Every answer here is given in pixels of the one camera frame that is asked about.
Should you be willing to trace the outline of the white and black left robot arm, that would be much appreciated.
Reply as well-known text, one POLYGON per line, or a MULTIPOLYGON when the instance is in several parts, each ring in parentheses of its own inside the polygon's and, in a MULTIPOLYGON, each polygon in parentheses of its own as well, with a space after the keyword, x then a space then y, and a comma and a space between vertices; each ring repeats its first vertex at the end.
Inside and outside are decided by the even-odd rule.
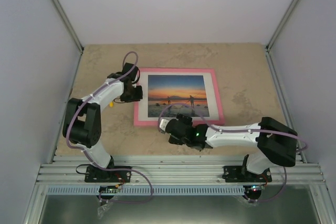
POLYGON ((120 72, 110 74, 93 93, 77 99, 71 98, 66 107, 62 134, 69 148, 84 153, 90 164, 97 167, 97 176, 104 182, 114 178, 114 160, 104 149, 100 138, 101 113, 119 98, 121 103, 138 102, 143 98, 139 68, 124 63, 120 72))

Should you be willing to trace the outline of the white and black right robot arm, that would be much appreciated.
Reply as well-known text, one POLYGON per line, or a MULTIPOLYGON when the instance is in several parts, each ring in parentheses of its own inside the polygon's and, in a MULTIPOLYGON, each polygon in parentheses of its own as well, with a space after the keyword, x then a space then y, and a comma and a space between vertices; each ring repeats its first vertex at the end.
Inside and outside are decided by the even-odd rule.
POLYGON ((270 117, 245 126, 194 126, 191 117, 178 114, 174 119, 161 119, 159 129, 169 134, 169 143, 198 151, 222 146, 257 148, 257 152, 245 155, 241 165, 224 166, 222 177, 227 183, 270 182, 270 168, 296 164, 297 133, 270 117))

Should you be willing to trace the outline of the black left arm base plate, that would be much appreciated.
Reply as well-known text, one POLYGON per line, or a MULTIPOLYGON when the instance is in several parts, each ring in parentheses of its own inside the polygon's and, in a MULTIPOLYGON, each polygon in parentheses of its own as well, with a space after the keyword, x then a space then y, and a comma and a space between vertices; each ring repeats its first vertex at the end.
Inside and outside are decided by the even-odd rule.
POLYGON ((90 165, 86 169, 84 181, 86 183, 129 183, 131 175, 128 170, 108 172, 90 165))

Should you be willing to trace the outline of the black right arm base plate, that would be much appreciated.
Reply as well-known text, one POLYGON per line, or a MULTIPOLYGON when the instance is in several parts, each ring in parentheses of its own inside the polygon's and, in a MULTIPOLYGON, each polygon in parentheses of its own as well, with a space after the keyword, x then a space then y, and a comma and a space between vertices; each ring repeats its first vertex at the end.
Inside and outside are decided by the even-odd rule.
POLYGON ((254 174, 243 170, 242 166, 224 166, 222 178, 227 183, 268 183, 272 182, 270 169, 261 174, 254 174))

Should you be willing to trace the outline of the pink picture frame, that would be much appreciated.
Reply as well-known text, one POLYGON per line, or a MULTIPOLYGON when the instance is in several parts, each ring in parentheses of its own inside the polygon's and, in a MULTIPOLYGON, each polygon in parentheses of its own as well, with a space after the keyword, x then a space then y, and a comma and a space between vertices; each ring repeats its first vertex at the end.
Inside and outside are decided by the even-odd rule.
MULTIPOLYGON (((156 126, 158 118, 148 117, 148 76, 149 75, 200 75, 204 77, 207 103, 209 108, 209 117, 204 117, 207 121, 213 124, 223 125, 225 122, 223 107, 221 98, 219 95, 218 84, 213 69, 200 69, 200 68, 141 68, 140 80, 138 85, 142 86, 143 99, 136 102, 134 105, 134 125, 135 126, 156 126)), ((172 119, 163 116, 163 113, 167 110, 164 108, 159 116, 167 119, 172 119)), ((195 110, 197 114, 193 118, 193 123, 202 123, 202 119, 199 117, 200 111, 195 110)))

